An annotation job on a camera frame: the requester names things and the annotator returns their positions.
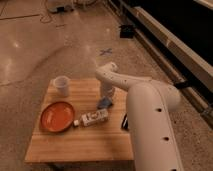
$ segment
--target concrete floor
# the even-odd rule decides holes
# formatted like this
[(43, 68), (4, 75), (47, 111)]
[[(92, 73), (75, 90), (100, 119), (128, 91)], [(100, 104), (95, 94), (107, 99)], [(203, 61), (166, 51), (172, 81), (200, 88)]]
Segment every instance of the concrete floor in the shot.
[[(0, 1), (0, 9), (5, 0)], [(8, 1), (1, 18), (44, 14), (43, 0)], [(24, 163), (34, 122), (50, 79), (94, 77), (94, 69), (114, 61), (120, 73), (152, 76), (170, 82), (135, 39), (119, 38), (119, 23), (97, 3), (86, 11), (0, 20), (0, 171), (49, 170)], [(101, 50), (112, 54), (101, 55)], [(213, 170), (213, 132), (182, 98), (171, 113), (186, 171)], [(65, 170), (134, 170), (132, 161), (73, 163)]]

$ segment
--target orange bowl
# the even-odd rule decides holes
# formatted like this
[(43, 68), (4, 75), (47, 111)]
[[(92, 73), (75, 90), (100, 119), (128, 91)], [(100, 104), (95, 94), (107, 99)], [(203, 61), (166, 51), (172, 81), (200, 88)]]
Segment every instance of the orange bowl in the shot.
[(74, 121), (75, 111), (67, 102), (55, 102), (47, 106), (42, 114), (40, 124), (49, 132), (61, 132), (67, 129)]

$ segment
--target wooden tabletop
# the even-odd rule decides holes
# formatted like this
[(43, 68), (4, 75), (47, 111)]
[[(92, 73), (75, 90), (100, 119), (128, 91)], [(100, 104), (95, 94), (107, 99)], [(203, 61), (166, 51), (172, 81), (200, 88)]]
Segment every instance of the wooden tabletop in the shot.
[[(75, 119), (84, 113), (94, 112), (100, 99), (99, 85), (96, 79), (71, 80), (70, 96), (62, 98), (51, 81), (41, 111), (53, 102), (66, 101), (73, 105)], [(89, 127), (70, 127), (58, 134), (40, 130), (39, 114), (25, 161), (34, 163), (133, 160), (129, 133), (120, 129), (126, 112), (125, 100), (126, 93), (116, 89), (114, 106), (109, 109), (109, 121)]]

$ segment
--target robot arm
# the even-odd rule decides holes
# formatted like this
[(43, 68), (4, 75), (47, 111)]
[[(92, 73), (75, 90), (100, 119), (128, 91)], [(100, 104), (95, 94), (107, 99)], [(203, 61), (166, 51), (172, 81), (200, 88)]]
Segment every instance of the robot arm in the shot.
[(127, 94), (127, 117), (130, 126), (137, 171), (183, 171), (168, 111), (180, 103), (175, 87), (150, 77), (120, 75), (116, 64), (96, 70), (101, 81), (101, 94), (112, 86)]

